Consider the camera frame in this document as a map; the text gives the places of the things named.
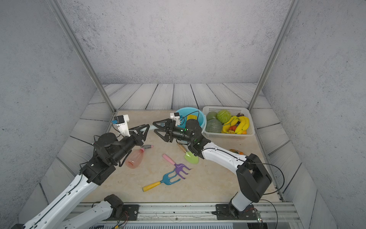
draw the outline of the wooden handle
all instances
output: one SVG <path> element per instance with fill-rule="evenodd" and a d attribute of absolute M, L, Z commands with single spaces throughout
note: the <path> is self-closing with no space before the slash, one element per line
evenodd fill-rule
<path fill-rule="evenodd" d="M 147 186 L 143 187 L 143 188 L 142 188 L 142 190 L 143 190 L 144 192 L 146 192 L 146 191 L 148 191 L 148 190 L 152 189 L 153 187 L 158 186 L 159 184 L 161 184 L 161 182 L 160 182 L 160 181 L 155 182 L 155 183 L 152 183 L 152 184 L 149 184 L 149 185 L 147 185 Z"/>
<path fill-rule="evenodd" d="M 177 145 L 179 146 L 179 148 L 183 151 L 183 152 L 187 152 L 186 148 L 184 148 L 184 146 L 182 146 L 181 144 L 177 143 Z"/>

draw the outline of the purple garden fork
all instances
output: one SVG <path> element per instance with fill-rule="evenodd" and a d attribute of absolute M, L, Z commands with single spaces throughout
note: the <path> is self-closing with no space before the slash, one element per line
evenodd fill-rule
<path fill-rule="evenodd" d="M 180 176 L 182 179 L 185 179 L 184 177 L 182 177 L 182 175 L 179 174 L 179 172 L 184 172 L 183 168 L 186 168 L 188 170 L 191 170 L 190 168 L 188 168 L 187 166 L 185 166 L 184 164 L 176 164 L 170 157 L 168 157 L 168 155 L 163 154 L 163 157 L 165 160 L 167 160 L 170 164 L 175 166 L 175 172 L 178 174 L 178 176 Z"/>

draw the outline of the blue bucket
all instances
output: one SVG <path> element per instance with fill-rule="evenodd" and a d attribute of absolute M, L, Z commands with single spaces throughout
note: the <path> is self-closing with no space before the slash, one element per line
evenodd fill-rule
<path fill-rule="evenodd" d="M 200 127 L 202 128 L 202 133 L 205 131 L 205 129 L 206 129 L 206 116 L 203 114 L 202 111 L 200 111 L 200 110 L 198 110 L 197 108 L 194 108 L 194 107 L 183 107 L 183 108 L 177 110 L 176 112 L 178 112 L 179 115 L 184 117 L 184 122 L 183 122 L 183 118 L 181 119 L 181 122 L 183 122 L 183 125 L 179 125 L 178 127 L 185 128 L 186 127 L 187 116 L 190 113 L 194 112 L 194 113 L 192 113 L 192 115 L 195 115 L 195 116 L 198 117 L 198 123 L 199 123 Z"/>

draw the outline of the yellow banana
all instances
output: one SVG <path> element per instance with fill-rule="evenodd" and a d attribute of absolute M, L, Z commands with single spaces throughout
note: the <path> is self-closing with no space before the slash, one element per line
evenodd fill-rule
<path fill-rule="evenodd" d="M 245 125 L 243 126 L 242 130 L 247 130 L 247 129 L 249 128 L 249 124 L 250 124 L 250 122 L 249 122 L 249 119 L 248 119 L 247 117 L 244 117 L 244 118 L 246 119 L 246 123 L 245 123 Z"/>
<path fill-rule="evenodd" d="M 235 126 L 238 122 L 239 122 L 239 119 L 234 119 L 233 121 L 231 121 L 230 125 Z"/>
<path fill-rule="evenodd" d="M 222 132 L 224 132 L 224 133 L 228 133 L 229 132 L 229 129 L 230 129 L 230 123 L 229 124 L 226 124 L 226 125 L 223 125 L 223 130 L 222 130 Z"/>
<path fill-rule="evenodd" d="M 241 116 L 238 118 L 240 120 L 240 124 L 239 126 L 235 129 L 235 133 L 238 133 L 239 131 L 241 131 L 243 129 L 243 126 L 245 125 L 245 123 L 247 122 L 247 120 L 245 119 L 244 116 Z"/>
<path fill-rule="evenodd" d="M 234 119 L 237 119 L 237 118 L 238 117 L 236 117 L 236 116 L 231 117 L 231 119 L 227 123 L 225 123 L 224 125 L 229 124 L 231 121 L 233 121 Z"/>

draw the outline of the textured wall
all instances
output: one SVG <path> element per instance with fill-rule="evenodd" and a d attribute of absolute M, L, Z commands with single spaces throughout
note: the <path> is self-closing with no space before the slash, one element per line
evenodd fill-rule
<path fill-rule="evenodd" d="M 9 228 L 96 90 L 44 0 L 0 2 L 0 227 Z"/>
<path fill-rule="evenodd" d="M 257 82 L 290 0 L 59 0 L 104 84 Z"/>
<path fill-rule="evenodd" d="M 340 228 L 366 224 L 365 12 L 303 0 L 264 87 Z"/>

